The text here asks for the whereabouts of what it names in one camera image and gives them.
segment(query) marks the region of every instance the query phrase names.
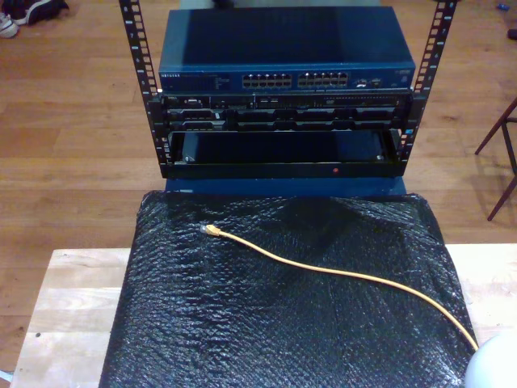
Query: server rack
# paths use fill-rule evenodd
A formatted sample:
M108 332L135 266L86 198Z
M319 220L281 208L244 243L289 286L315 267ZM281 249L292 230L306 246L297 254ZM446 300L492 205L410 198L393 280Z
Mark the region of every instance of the server rack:
M119 4L164 178L394 177L410 159L457 0L436 5L414 89L278 95L161 93L140 2ZM185 115L191 127L181 124ZM376 148L357 158L367 133ZM321 152L309 146L315 141Z

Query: metal bracket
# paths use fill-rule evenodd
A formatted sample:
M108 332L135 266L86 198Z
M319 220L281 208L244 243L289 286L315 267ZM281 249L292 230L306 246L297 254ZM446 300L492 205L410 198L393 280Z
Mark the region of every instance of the metal bracket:
M398 154L401 162L405 164L407 164L410 158L414 139L417 136L423 112L431 93L431 87L435 81L436 71L438 70L439 61L442 59L445 41L451 28L452 17L456 11L457 3L458 0L451 0L436 4L433 23L427 37L426 49L423 53L414 85L413 103L407 116L407 121L402 127Z
M132 63L137 72L138 86L144 101L145 114L153 135L154 149L160 163L160 170L165 177L166 171L166 150L169 149L169 142L160 127L156 125L156 115L153 114L149 102L158 95L158 85L154 76L153 61L149 52L147 35L145 34L144 20L141 13L139 0L119 0L120 11L126 28L129 48L131 49Z

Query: wooden floor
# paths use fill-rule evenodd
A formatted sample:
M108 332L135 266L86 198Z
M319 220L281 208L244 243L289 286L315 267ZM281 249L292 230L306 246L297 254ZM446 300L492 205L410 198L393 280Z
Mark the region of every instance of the wooden floor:
M0 369L7 371L52 251L129 247L142 196L164 188L118 2L69 3L68 15L0 42ZM177 2L142 3L157 65L166 11ZM384 4L395 6L419 62L435 3ZM486 221L511 179L502 135L473 156L517 95L517 43L506 29L493 2L460 3L406 172L408 191L429 200L447 243L517 242L517 193Z

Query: blue network switch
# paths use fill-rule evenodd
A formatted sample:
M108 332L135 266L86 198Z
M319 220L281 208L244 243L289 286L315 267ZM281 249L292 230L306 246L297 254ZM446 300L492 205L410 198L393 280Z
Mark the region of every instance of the blue network switch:
M172 93L401 89L414 62L392 7L171 11L159 75Z

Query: wooden table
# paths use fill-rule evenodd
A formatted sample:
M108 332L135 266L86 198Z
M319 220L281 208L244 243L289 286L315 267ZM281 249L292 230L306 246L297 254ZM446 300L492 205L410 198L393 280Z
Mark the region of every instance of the wooden table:
M517 327L517 244L448 245L480 344ZM96 387L129 249L54 251L12 388Z

